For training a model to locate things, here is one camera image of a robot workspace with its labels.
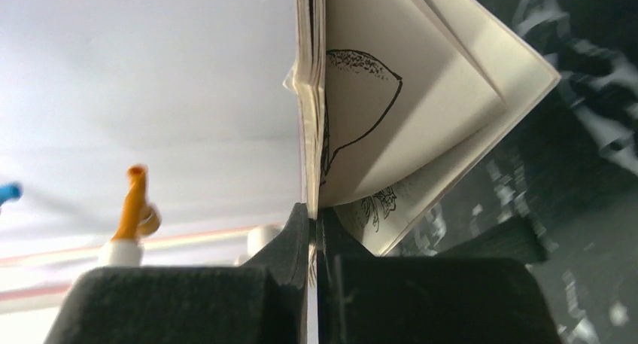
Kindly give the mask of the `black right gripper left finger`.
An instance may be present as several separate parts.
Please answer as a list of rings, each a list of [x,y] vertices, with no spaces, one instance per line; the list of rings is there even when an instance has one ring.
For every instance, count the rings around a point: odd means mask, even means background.
[[[310,221],[241,266],[100,267],[68,292],[48,343],[304,343]]]

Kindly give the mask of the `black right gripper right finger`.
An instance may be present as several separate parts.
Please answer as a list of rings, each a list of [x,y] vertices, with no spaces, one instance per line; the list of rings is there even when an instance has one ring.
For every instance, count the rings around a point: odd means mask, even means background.
[[[509,258],[377,257],[332,209],[317,221],[321,343],[559,343],[541,288]]]

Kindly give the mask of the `pink red cover book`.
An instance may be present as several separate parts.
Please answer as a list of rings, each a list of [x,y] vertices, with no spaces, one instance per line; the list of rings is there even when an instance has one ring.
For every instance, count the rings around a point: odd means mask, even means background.
[[[558,83],[476,0],[296,0],[306,202],[386,254]]]

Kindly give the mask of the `black student backpack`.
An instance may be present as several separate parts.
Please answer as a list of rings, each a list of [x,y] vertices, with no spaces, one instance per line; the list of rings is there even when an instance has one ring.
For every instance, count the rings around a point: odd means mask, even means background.
[[[544,246],[538,225],[527,216],[515,216],[437,256],[509,258],[524,264],[535,264],[546,262],[549,252]]]

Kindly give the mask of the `orange knob on pipe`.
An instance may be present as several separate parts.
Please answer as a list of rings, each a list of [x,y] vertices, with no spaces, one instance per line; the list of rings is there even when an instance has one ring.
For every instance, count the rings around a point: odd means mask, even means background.
[[[129,189],[123,201],[120,223],[112,242],[140,238],[154,234],[160,227],[161,217],[156,207],[147,201],[147,167],[134,165],[126,172]]]

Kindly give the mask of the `white PVC pipe frame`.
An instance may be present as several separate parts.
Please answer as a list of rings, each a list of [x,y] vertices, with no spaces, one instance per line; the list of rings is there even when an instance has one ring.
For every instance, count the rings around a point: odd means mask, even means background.
[[[144,265],[230,265],[248,233],[280,224],[299,198],[292,181],[202,180],[152,183],[162,223],[142,239]],[[105,209],[86,187],[61,201],[17,181],[1,182],[1,312],[52,310],[74,281],[100,264],[119,220],[123,188]]]

